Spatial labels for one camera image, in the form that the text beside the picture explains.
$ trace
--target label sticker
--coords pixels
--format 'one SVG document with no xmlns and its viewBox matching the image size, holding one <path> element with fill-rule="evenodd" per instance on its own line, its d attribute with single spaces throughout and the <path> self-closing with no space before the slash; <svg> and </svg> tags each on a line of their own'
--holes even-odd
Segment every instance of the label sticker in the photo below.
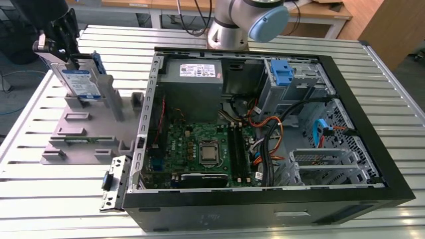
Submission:
<svg viewBox="0 0 425 239">
<path fill-rule="evenodd" d="M 350 16 L 334 16 L 334 18 L 339 18 L 339 19 L 351 19 Z"/>
<path fill-rule="evenodd" d="M 130 3 L 130 6 L 140 6 L 140 7 L 148 7 L 147 4 L 139 4 L 139 3 Z"/>
<path fill-rule="evenodd" d="M 262 114 L 262 109 L 258 106 L 254 107 L 254 111 L 256 111 L 258 114 Z"/>
<path fill-rule="evenodd" d="M 263 173 L 256 172 L 255 173 L 255 178 L 259 179 L 259 180 L 263 180 Z"/>
<path fill-rule="evenodd" d="M 62 70 L 69 85 L 81 98 L 98 99 L 100 92 L 97 84 L 90 81 L 93 75 L 87 70 Z"/>
<path fill-rule="evenodd" d="M 180 76 L 186 77 L 215 77 L 215 66 L 204 64 L 182 64 Z"/>
</svg>

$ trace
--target aluminum slotted table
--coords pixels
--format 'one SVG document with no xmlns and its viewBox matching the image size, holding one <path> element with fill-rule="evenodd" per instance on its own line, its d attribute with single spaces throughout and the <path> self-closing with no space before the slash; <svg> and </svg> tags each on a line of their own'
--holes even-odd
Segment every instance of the aluminum slotted table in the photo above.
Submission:
<svg viewBox="0 0 425 239">
<path fill-rule="evenodd" d="M 182 30 L 89 26 L 81 51 L 102 54 L 123 96 L 144 91 L 155 46 L 204 48 Z M 53 74 L 43 82 L 0 147 L 0 238 L 425 238 L 425 115 L 371 47 L 358 41 L 279 37 L 250 42 L 252 51 L 334 57 L 418 199 L 342 224 L 147 234 L 127 213 L 99 213 L 110 165 L 42 165 L 42 152 L 66 107 Z"/>
</svg>

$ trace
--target motherboard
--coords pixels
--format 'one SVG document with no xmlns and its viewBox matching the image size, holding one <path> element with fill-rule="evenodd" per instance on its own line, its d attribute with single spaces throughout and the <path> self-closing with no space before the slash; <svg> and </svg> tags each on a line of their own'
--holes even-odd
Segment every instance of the motherboard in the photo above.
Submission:
<svg viewBox="0 0 425 239">
<path fill-rule="evenodd" d="M 234 124 L 171 124 L 166 157 L 151 157 L 151 171 L 144 174 L 147 187 L 254 186 L 248 155 L 252 138 L 252 128 Z"/>
</svg>

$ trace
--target circuit board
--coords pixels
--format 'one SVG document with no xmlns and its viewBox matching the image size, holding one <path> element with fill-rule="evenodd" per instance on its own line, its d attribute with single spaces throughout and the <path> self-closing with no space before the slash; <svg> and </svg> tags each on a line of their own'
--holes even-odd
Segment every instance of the circuit board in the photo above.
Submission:
<svg viewBox="0 0 425 239">
<path fill-rule="evenodd" d="M 154 188 L 178 188 L 176 179 L 184 174 L 228 175 L 227 187 L 254 186 L 254 174 L 250 169 L 248 153 L 242 160 L 247 170 L 246 179 L 236 178 L 230 148 L 227 124 L 171 124 L 167 137 L 167 155 L 164 159 L 151 159 Z M 243 150 L 250 148 L 254 137 L 251 127 L 242 128 Z"/>
</svg>

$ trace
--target blue drive bracket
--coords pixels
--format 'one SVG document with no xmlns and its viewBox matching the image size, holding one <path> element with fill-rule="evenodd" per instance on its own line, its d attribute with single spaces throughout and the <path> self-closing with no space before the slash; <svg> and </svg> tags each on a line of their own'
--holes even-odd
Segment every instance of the blue drive bracket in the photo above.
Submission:
<svg viewBox="0 0 425 239">
<path fill-rule="evenodd" d="M 294 79 L 294 69 L 287 60 L 271 60 L 272 72 L 278 86 L 290 86 Z"/>
<path fill-rule="evenodd" d="M 102 62 L 100 54 L 97 51 L 93 53 L 93 57 L 94 57 L 94 61 L 95 61 L 99 73 L 107 75 L 107 70 Z"/>
</svg>

